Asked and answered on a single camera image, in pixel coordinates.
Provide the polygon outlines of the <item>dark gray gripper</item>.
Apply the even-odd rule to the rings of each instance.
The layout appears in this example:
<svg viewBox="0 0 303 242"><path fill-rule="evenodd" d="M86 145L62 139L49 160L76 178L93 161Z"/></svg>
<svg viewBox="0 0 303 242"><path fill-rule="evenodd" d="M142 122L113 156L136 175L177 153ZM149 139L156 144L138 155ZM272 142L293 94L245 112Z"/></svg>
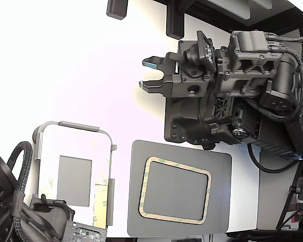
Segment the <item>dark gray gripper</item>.
<svg viewBox="0 0 303 242"><path fill-rule="evenodd" d="M212 60L215 58L215 49L211 39L205 40L205 47L212 52ZM163 72L164 76L160 80L140 81L142 90L150 94L162 94L164 97L203 97L206 95L209 83L214 80L215 72L210 67L196 60L197 64L184 59L178 64L179 82L174 82L172 88L172 76L176 70L176 60L178 54L184 58L184 53L192 48L192 52L198 54L197 41L183 41L178 45L178 53L168 52L165 57L152 56L145 58L142 65Z"/></svg>

